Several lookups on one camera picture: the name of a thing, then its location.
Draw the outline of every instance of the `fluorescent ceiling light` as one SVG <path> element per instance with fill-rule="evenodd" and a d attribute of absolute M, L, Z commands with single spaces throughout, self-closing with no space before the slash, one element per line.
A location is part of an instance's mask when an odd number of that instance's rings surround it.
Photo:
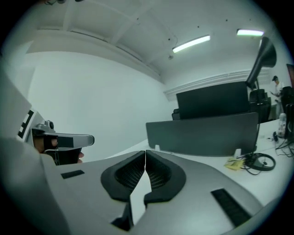
<path fill-rule="evenodd" d="M 182 45 L 179 45 L 179 46 L 176 46 L 173 48 L 173 52 L 176 53 L 178 51 L 181 51 L 187 47 L 190 47 L 190 46 L 194 46 L 196 44 L 199 44 L 199 43 L 202 43 L 202 42 L 206 42 L 206 41 L 209 41 L 210 40 L 210 36 L 209 35 L 206 35 L 206 36 L 203 36 L 201 38 L 197 38 L 197 39 L 193 39 L 191 41 L 188 41 Z"/>
<path fill-rule="evenodd" d="M 262 36 L 264 32 L 257 30 L 238 29 L 237 35 Z"/>

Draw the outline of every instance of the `desk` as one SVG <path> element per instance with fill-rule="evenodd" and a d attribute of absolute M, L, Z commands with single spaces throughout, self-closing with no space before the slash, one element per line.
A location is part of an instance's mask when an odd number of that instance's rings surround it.
<path fill-rule="evenodd" d="M 228 157 L 202 157 L 191 156 L 177 153 L 170 153 L 178 157 L 189 159 L 192 161 L 201 162 L 210 165 L 239 185 L 247 189 L 254 195 L 260 203 L 265 206 L 277 197 L 280 197 L 286 189 L 294 170 L 294 159 L 287 156 L 278 156 L 275 152 L 274 142 L 269 141 L 267 138 L 272 137 L 272 133 L 277 130 L 278 120 L 274 120 L 260 125 L 260 132 L 257 139 L 256 152 L 265 153 L 272 156 L 276 160 L 276 167 L 270 172 L 261 172 L 259 175 L 251 175 L 245 170 L 234 171 L 224 167 Z M 138 150 L 152 150 L 148 145 L 148 140 L 145 140 L 123 152 L 120 152 L 112 157 L 125 154 L 131 151 Z M 131 204 L 134 224 L 138 222 L 140 217 L 145 212 L 143 198 L 145 194 L 151 192 L 149 177 L 144 172 L 140 182 L 131 194 Z"/>

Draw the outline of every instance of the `black monitor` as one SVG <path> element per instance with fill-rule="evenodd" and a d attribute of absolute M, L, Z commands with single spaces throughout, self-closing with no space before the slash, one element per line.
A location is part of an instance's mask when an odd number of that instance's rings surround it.
<path fill-rule="evenodd" d="M 250 110 L 245 82 L 204 87 L 176 96 L 181 119 L 231 115 Z"/>

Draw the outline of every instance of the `plastic bottle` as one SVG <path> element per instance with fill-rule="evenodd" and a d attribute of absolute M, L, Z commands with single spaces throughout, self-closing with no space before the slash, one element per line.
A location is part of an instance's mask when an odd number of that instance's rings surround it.
<path fill-rule="evenodd" d="M 285 136 L 285 130 L 286 130 L 286 121 L 287 121 L 287 116 L 285 113 L 280 114 L 279 118 L 279 127 L 277 131 L 277 135 L 280 138 L 284 138 Z"/>

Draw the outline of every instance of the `person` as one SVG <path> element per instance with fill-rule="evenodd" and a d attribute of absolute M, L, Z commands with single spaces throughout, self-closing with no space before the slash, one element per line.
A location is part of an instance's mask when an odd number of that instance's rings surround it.
<path fill-rule="evenodd" d="M 34 137 L 33 138 L 34 141 L 34 147 L 36 150 L 38 150 L 39 153 L 44 153 L 44 138 L 43 137 Z M 57 146 L 57 139 L 52 139 L 51 140 L 51 144 L 53 147 Z M 78 163 L 82 163 L 82 160 L 80 158 L 82 158 L 84 156 L 84 154 L 82 152 L 79 153 L 79 159 L 78 159 Z"/>
<path fill-rule="evenodd" d="M 276 119 L 278 119 L 280 117 L 280 114 L 283 112 L 283 106 L 281 103 L 281 95 L 282 95 L 282 90 L 283 90 L 284 84 L 279 81 L 277 76 L 274 76 L 272 81 L 275 82 L 275 84 L 276 84 L 275 93 L 271 92 L 271 94 L 276 97 L 276 99 L 275 99 L 275 102 L 277 102 Z"/>

